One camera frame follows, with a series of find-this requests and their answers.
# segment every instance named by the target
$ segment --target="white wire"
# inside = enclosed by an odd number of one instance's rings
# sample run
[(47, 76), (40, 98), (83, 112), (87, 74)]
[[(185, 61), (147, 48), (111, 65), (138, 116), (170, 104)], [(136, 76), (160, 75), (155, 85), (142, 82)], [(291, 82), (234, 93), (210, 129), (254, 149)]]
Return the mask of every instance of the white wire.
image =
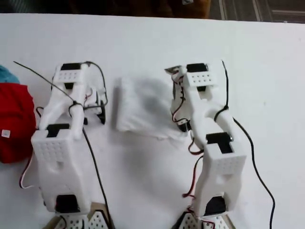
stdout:
[(23, 171), (23, 173), (22, 173), (22, 175), (20, 177), (19, 185), (20, 185), (20, 188), (22, 188), (22, 189), (27, 189), (27, 188), (34, 187), (34, 185), (29, 185), (29, 186), (24, 186), (23, 185), (23, 179), (24, 179), (24, 177), (25, 177), (29, 167), (31, 166), (31, 163), (32, 163), (32, 160), (33, 160), (33, 156), (34, 156), (34, 153), (31, 155), (31, 157), (29, 159), (29, 162), (27, 163), (27, 165), (26, 165), (26, 167), (25, 167), (25, 169), (24, 169), (24, 171)]

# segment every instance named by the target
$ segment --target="dark background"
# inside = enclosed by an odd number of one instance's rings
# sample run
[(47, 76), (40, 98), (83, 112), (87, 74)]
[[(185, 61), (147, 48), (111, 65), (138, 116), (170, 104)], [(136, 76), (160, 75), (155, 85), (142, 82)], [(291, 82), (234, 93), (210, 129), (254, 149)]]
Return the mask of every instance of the dark background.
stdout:
[[(0, 0), (0, 12), (305, 22), (305, 0), (193, 0), (194, 3), (188, 5), (182, 5), (182, 1), (183, 0)], [(207, 10), (202, 10), (202, 5), (206, 4), (208, 4)]]

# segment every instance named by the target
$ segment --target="perforated foot plate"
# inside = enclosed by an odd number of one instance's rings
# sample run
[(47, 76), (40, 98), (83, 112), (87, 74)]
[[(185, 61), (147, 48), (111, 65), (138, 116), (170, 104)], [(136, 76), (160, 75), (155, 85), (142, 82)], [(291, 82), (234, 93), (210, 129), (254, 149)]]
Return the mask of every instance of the perforated foot plate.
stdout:
[(102, 211), (95, 211), (90, 221), (86, 216), (64, 216), (64, 218), (66, 223), (61, 219), (55, 229), (108, 229)]
[(204, 221), (198, 221), (191, 213), (186, 213), (178, 229), (230, 229), (223, 217), (210, 217)]

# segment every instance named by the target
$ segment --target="red wire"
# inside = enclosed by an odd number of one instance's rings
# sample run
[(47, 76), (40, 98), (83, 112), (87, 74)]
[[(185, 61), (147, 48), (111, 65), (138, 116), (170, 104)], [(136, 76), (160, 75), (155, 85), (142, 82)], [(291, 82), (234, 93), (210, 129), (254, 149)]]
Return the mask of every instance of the red wire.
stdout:
[(199, 151), (197, 151), (197, 152), (191, 151), (191, 147), (192, 147), (192, 145), (194, 144), (194, 141), (195, 141), (195, 138), (193, 137), (192, 143), (189, 145), (189, 152), (190, 152), (192, 155), (195, 155), (195, 156), (196, 156), (196, 155), (199, 155), (199, 154), (203, 153), (204, 150), (201, 149), (201, 150), (199, 150)]
[(203, 158), (203, 156), (199, 157), (198, 160), (195, 163), (195, 166), (194, 166), (194, 169), (193, 169), (193, 179), (192, 179), (192, 184), (191, 184), (190, 190), (187, 193), (182, 194), (183, 198), (186, 198), (186, 197), (190, 196), (190, 194), (193, 191), (195, 180), (196, 180), (196, 168), (197, 168), (197, 164), (198, 164), (198, 162), (201, 158)]
[(215, 229), (215, 223), (211, 221), (202, 220), (203, 223), (210, 223), (213, 225), (213, 229)]

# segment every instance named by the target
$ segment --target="white label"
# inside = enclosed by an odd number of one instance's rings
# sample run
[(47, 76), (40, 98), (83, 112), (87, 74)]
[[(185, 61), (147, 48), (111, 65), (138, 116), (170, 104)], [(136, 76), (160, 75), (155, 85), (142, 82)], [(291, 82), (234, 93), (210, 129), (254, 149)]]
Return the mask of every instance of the white label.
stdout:
[(191, 4), (193, 2), (194, 2), (194, 0), (182, 0), (183, 5)]
[(10, 137), (10, 130), (2, 130), (1, 136), (9, 138)]

